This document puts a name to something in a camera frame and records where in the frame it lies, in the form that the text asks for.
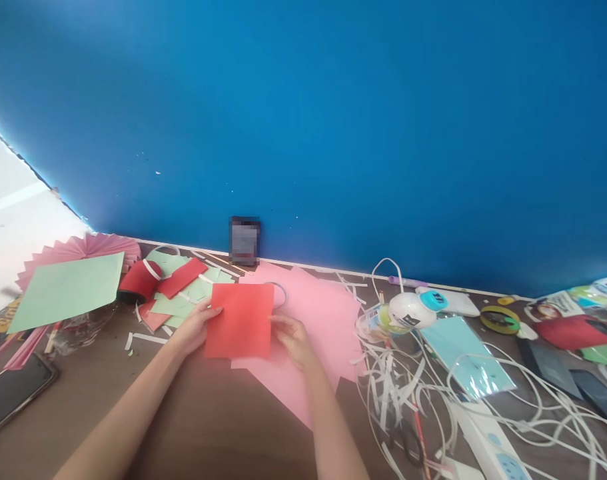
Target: smartphone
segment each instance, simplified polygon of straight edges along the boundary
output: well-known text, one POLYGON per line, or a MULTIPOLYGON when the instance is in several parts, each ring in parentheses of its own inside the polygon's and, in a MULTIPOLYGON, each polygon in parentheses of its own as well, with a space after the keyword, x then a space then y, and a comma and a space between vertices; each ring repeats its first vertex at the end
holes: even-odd
POLYGON ((261 222, 256 217, 230 219, 230 261, 235 265, 254 267, 258 263, 261 222))
POLYGON ((33 353, 21 370, 0 373, 0 428, 59 376, 59 371, 33 353))
POLYGON ((583 393, 583 398, 601 417, 607 419, 607 386, 587 370, 570 370, 570 372, 574 382, 583 393))

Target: pink paper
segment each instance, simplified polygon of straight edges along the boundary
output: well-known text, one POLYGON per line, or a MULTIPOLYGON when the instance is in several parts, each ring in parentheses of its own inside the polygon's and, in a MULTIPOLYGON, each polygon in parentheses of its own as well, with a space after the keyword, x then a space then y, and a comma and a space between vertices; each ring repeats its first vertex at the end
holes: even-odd
MULTIPOLYGON (((288 293, 288 301, 275 313, 284 313, 301 320, 310 341, 336 391, 339 377, 355 381, 351 360, 362 351, 354 336, 354 322, 360 303, 343 286, 323 282, 305 270, 292 270, 261 262, 253 276, 246 275, 240 283, 276 282, 288 293)), ((306 386, 303 375, 292 364, 287 352, 273 343, 269 360, 236 359, 232 368, 248 369, 275 397, 310 427, 306 386)))

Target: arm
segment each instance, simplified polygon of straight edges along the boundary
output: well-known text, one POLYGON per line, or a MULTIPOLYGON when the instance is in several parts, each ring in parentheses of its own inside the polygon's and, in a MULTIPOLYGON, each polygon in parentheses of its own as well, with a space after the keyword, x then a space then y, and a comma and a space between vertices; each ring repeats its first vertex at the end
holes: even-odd
POLYGON ((319 480, 368 480, 368 472, 305 326, 285 315, 274 315, 272 321, 277 338, 306 379, 319 480))
POLYGON ((183 359, 205 340, 205 321, 221 309, 199 303, 108 415, 62 466, 55 480, 122 478, 183 359))

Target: desk surface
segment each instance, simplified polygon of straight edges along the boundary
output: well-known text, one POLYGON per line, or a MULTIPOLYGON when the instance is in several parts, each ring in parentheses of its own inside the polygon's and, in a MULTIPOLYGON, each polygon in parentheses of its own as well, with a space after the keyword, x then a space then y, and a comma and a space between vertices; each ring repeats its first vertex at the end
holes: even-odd
MULTIPOLYGON (((331 278, 331 275, 315 275, 331 278)), ((360 277, 349 278, 348 281, 361 281, 360 277)), ((398 291, 398 287, 384 281, 377 281, 377 287, 390 296, 398 291)), ((369 305, 374 305, 372 288, 358 288, 358 294, 369 305)), ((479 308, 487 305, 484 300, 496 303, 495 297, 472 295, 472 298, 479 308)), ((511 308, 522 314, 521 305, 511 308)), ((513 338, 481 329, 478 320, 469 319, 468 323, 484 341, 520 359, 513 338)), ((135 340, 134 354, 128 357, 123 347, 130 331, 146 333, 130 309, 120 308, 92 345, 68 357, 56 358, 60 378, 0 430, 0 479, 46 480, 54 476, 159 350, 160 345, 156 343, 135 340)), ((6 352, 0 359, 0 368, 11 355, 12 351, 6 352)), ((569 355, 566 360, 571 367, 594 371, 588 362, 569 355)), ((526 385, 521 374, 515 373, 512 378, 517 384, 526 385)), ((534 400, 529 387, 519 393, 534 400)), ((356 385, 342 379, 336 396, 370 477, 396 479, 376 446, 356 385)), ((507 393, 495 395, 493 399, 496 399, 494 406, 507 417, 523 419, 533 414, 533 409, 507 393)), ((437 403, 437 410, 443 412, 440 401, 437 403)), ((445 414, 442 418, 447 436, 450 426, 445 414)), ((597 438, 602 439, 607 454, 607 430, 595 422, 590 425, 597 438)), ((434 419, 426 421, 424 431, 428 454, 433 455, 440 446, 434 419)), ((587 461, 577 455, 560 447, 533 447, 511 433, 508 436, 525 462, 557 478, 586 478, 587 461)), ((406 477, 420 478, 418 471, 398 453, 395 452, 395 457, 406 477)), ((478 467, 462 435, 454 456, 478 467)), ((249 477, 315 478, 312 433, 249 372, 230 370, 229 361, 203 359, 198 352, 186 360, 171 385, 128 478, 249 477)), ((598 478, 607 478, 607 475, 600 471, 598 478)))

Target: blue wall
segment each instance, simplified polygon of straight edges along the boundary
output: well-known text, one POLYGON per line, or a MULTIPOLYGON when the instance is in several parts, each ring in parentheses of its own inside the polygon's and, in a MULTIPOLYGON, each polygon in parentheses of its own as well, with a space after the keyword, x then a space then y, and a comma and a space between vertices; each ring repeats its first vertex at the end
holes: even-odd
POLYGON ((99 231, 227 250, 259 215, 265 257, 607 275, 607 1, 384 4, 0 0, 0 130, 99 231))

